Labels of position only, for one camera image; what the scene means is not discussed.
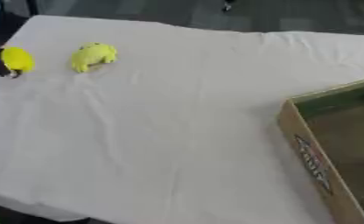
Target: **yellow toy frog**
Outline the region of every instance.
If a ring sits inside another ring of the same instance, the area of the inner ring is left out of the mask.
[[[22,73],[30,72],[34,67],[32,56],[24,49],[16,46],[1,49],[1,60],[13,73],[11,78],[16,78]]]
[[[117,50],[112,45],[87,43],[72,55],[72,69],[78,73],[85,73],[88,66],[115,61],[116,55]]]

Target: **cardboard box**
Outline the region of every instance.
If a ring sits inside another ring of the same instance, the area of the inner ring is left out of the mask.
[[[289,99],[278,117],[339,224],[364,224],[364,80]]]

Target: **yellow plush toy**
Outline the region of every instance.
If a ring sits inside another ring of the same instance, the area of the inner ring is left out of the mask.
[[[117,51],[112,45],[88,43],[72,55],[72,69],[78,73],[85,73],[88,66],[115,61],[116,55]]]
[[[18,77],[21,73],[30,72],[34,67],[32,56],[20,47],[5,47],[1,51],[1,60],[10,69],[12,78]]]

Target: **white tablecloth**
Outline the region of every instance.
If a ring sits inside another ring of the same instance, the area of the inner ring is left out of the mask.
[[[115,45],[91,73],[81,44]],[[290,96],[364,78],[364,36],[34,17],[0,78],[0,204],[58,221],[329,224],[276,124]]]

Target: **gray floor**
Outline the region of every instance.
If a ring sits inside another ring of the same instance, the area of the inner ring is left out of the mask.
[[[157,21],[238,32],[312,31],[364,34],[364,17],[353,0],[237,0],[221,12],[222,0],[38,0],[41,14]],[[25,14],[24,0],[10,0]]]

